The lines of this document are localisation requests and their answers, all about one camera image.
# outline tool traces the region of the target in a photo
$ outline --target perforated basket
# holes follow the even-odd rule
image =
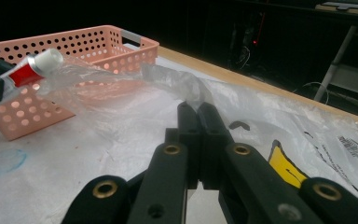
[[[138,47],[129,48],[126,43]],[[115,74],[137,71],[141,63],[155,63],[158,42],[112,25],[39,35],[0,42],[0,58],[16,64],[30,53],[37,54],[55,48],[93,63]],[[0,132],[7,140],[36,132],[74,114],[40,98],[35,93],[39,84],[33,83],[14,100],[0,105]]]

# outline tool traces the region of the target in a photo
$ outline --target screw hole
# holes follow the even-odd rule
[[[117,184],[113,180],[99,182],[93,189],[94,197],[103,199],[112,196],[117,191]]]
[[[278,205],[279,213],[289,221],[299,221],[302,219],[300,211],[288,203]]]
[[[334,186],[329,184],[315,184],[313,185],[313,190],[315,190],[319,196],[330,201],[338,201],[342,198],[341,193]]]
[[[179,153],[180,148],[177,146],[167,146],[164,148],[164,152],[169,155],[174,155]]]
[[[240,155],[248,155],[249,153],[251,153],[251,149],[249,149],[247,147],[243,147],[243,146],[234,147],[234,151],[235,151],[235,153],[240,154]]]
[[[153,219],[161,218],[164,216],[164,207],[159,203],[155,203],[149,207],[147,214]]]

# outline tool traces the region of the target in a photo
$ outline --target basket handle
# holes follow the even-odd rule
[[[121,36],[124,38],[127,38],[133,42],[136,42],[138,44],[141,44],[141,36],[137,35],[133,32],[130,31],[126,31],[126,30],[121,30]]]

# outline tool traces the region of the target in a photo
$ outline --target plastic bag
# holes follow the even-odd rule
[[[166,128],[177,127],[183,101],[215,105],[234,140],[259,150],[292,185],[322,176],[358,196],[358,125],[349,118],[159,65],[114,75],[65,60],[38,94],[76,115],[10,143],[0,139],[1,164],[14,164],[0,166],[0,223],[60,223],[91,179],[141,173]]]
[[[277,95],[195,77],[188,72],[159,65],[143,64],[140,76],[123,76],[115,81],[118,80],[139,81],[137,90],[129,91],[136,100],[128,96],[122,98],[123,101],[114,98],[114,102],[100,98],[103,102],[99,104],[92,99],[93,105],[113,105],[114,110],[105,107],[103,111],[98,110],[106,115],[106,119],[100,117],[94,120],[100,122],[99,126],[106,131],[114,130],[115,134],[130,132],[132,125],[129,129],[126,125],[120,126],[120,129],[113,127],[117,127],[116,124],[122,120],[161,120],[169,114],[165,117],[168,122],[159,127],[162,131],[175,126],[176,117],[172,111],[180,102],[187,101],[195,110],[202,102],[208,102],[217,107],[234,140],[257,148],[288,183],[299,187],[305,178],[321,176],[338,182],[358,197],[358,124],[351,118]],[[170,97],[167,98],[161,91],[170,92]],[[74,92],[71,94],[75,96],[73,101],[78,101],[80,91],[72,90]],[[103,91],[105,96],[111,93]],[[91,108],[90,103],[82,102]],[[155,104],[159,109],[142,109],[146,108],[145,104]],[[170,113],[161,112],[159,105],[169,105]],[[122,117],[112,122],[118,115]]]

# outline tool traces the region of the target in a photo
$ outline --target toothpaste tube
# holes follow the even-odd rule
[[[37,55],[28,55],[14,68],[0,76],[5,82],[0,104],[20,94],[21,87],[48,77],[62,63],[63,57],[56,49],[47,49]]]

